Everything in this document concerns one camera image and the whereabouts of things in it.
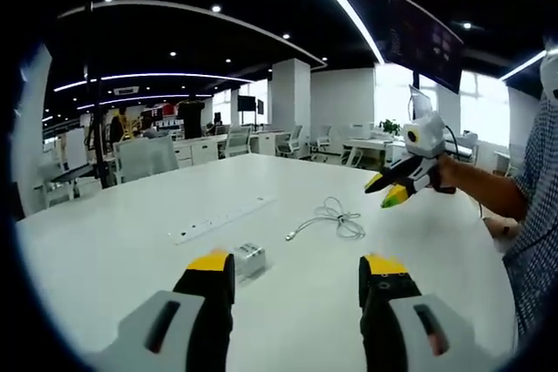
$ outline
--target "power strip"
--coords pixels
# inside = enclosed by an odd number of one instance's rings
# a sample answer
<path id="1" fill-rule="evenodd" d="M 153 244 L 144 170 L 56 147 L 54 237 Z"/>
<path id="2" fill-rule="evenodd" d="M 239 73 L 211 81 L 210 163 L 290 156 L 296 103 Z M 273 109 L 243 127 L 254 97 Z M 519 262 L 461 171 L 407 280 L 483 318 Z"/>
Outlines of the power strip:
<path id="1" fill-rule="evenodd" d="M 228 213 L 221 215 L 215 215 L 214 218 L 210 220 L 201 220 L 199 222 L 193 222 L 187 227 L 177 231 L 175 233 L 169 233 L 173 243 L 178 245 L 186 241 L 200 237 L 201 235 L 215 230 L 216 228 L 222 227 L 229 222 L 236 221 L 241 217 L 253 213 L 260 209 L 261 207 L 267 205 L 269 202 L 275 201 L 275 198 L 270 198 L 266 196 L 257 196 L 248 202 L 243 202 L 241 207 L 233 209 Z"/>

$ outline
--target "black ceiling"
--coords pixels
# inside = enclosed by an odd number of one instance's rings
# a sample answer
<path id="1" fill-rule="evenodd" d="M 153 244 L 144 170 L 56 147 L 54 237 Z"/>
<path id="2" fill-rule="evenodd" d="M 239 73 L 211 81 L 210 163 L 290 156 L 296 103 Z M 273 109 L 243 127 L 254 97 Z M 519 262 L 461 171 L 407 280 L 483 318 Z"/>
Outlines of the black ceiling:
<path id="1" fill-rule="evenodd" d="M 47 90 L 47 106 L 69 115 L 76 105 L 91 103 L 83 88 L 53 92 L 59 85 L 83 79 L 83 64 L 90 51 L 95 76 L 137 72 L 203 72 L 249 79 L 265 78 L 275 62 L 299 57 L 312 67 L 320 63 L 271 37 L 237 24 L 191 11 L 155 6 L 111 6 L 96 9 L 90 26 L 84 13 L 56 19 L 55 16 L 82 6 L 86 0 L 33 0 L 49 12 L 41 21 L 53 56 Z M 327 57 L 325 70 L 371 66 L 370 48 L 335 0 L 159 0 L 183 3 L 205 10 L 212 4 L 222 14 L 253 24 L 289 40 L 315 57 Z M 386 0 L 349 0 L 363 19 L 380 49 L 385 44 Z M 466 68 L 500 76 L 532 57 L 542 48 L 541 36 L 548 18 L 550 0 L 413 0 L 452 26 L 464 39 Z M 460 24 L 471 22 L 464 30 Z M 170 57 L 169 52 L 177 52 Z M 479 59 L 478 51 L 496 59 Z M 537 94 L 536 66 L 510 80 Z M 124 79 L 103 84 L 103 94 L 115 85 L 150 86 L 150 93 L 200 93 L 230 87 L 211 79 Z"/>

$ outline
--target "white cable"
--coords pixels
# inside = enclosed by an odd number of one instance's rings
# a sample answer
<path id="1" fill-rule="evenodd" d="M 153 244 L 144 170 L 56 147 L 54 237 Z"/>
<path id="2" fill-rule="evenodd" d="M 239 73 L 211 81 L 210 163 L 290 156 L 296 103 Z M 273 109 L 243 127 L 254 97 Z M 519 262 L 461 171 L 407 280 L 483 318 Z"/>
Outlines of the white cable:
<path id="1" fill-rule="evenodd" d="M 332 206 L 328 206 L 328 200 L 335 201 L 339 206 L 339 209 L 337 210 Z M 336 233 L 342 239 L 360 240 L 366 235 L 363 227 L 356 221 L 353 221 L 356 218 L 360 218 L 360 213 L 346 213 L 343 210 L 341 202 L 333 196 L 328 196 L 323 202 L 323 205 L 316 208 L 314 214 L 316 215 L 316 217 L 304 221 L 300 226 L 298 226 L 295 231 L 287 234 L 285 240 L 293 240 L 296 235 L 300 233 L 304 228 L 314 224 L 317 221 L 323 220 L 335 221 L 337 223 Z"/>

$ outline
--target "plaid shirt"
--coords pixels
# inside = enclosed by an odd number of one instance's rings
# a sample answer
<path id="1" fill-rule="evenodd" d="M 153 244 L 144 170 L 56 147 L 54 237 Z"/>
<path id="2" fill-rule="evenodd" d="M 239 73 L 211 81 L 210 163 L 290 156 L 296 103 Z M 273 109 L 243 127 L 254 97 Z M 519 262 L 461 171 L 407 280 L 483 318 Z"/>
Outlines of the plaid shirt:
<path id="1" fill-rule="evenodd" d="M 503 260 L 514 291 L 521 338 L 536 324 L 551 285 L 558 279 L 558 106 L 546 97 L 541 100 L 514 181 L 527 197 L 529 208 L 521 234 Z"/>

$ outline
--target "air vent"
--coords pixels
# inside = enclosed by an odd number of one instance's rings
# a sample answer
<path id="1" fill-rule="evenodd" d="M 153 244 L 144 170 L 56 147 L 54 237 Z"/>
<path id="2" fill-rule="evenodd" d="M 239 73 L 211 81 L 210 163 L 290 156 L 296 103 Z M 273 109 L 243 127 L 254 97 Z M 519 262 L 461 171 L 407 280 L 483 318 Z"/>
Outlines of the air vent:
<path id="1" fill-rule="evenodd" d="M 133 95 L 138 91 L 140 91 L 138 86 L 119 87 L 118 89 L 114 89 L 114 96 Z"/>

